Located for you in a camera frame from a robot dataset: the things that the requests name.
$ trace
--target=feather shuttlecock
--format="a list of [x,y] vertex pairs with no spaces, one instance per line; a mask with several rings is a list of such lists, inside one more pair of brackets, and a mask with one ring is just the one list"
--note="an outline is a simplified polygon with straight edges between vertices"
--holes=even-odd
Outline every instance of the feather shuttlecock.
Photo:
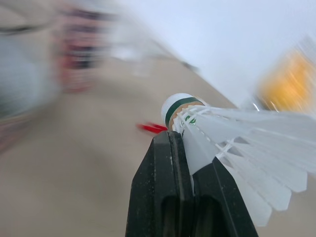
[[183,135],[190,174],[217,157],[257,226],[273,209],[287,210],[291,193],[306,190],[316,172],[316,123],[307,115],[215,108],[189,94],[169,97],[161,115]]

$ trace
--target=blurred background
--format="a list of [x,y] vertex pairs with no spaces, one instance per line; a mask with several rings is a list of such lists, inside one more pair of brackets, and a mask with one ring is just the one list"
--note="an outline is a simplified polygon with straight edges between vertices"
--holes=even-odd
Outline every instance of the blurred background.
[[[316,3],[0,0],[0,235],[125,233],[131,180],[178,92],[315,115]],[[310,237],[316,183],[261,237]]]

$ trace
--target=black plastic holder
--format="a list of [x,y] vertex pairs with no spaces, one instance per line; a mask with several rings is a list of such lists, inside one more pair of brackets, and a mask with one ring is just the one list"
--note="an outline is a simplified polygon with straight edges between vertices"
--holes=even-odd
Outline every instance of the black plastic holder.
[[131,187],[125,237],[257,237],[238,187],[221,162],[193,175],[182,137],[161,132]]

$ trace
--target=green band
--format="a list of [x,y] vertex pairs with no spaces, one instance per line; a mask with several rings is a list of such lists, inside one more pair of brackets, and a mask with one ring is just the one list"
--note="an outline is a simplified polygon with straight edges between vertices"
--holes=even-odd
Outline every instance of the green band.
[[176,101],[173,105],[171,105],[167,114],[166,114],[166,119],[165,119],[166,126],[169,127],[169,123],[170,123],[170,119],[171,119],[172,115],[181,105],[189,104],[192,102],[201,102],[201,101],[195,97],[189,97],[189,98],[180,99],[180,100]]

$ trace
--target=yellow object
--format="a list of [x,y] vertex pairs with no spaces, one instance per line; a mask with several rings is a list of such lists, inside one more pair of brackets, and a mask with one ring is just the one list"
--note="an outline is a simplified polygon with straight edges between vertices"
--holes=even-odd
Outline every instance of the yellow object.
[[270,110],[305,112],[313,102],[312,64],[295,52],[261,88],[261,101]]

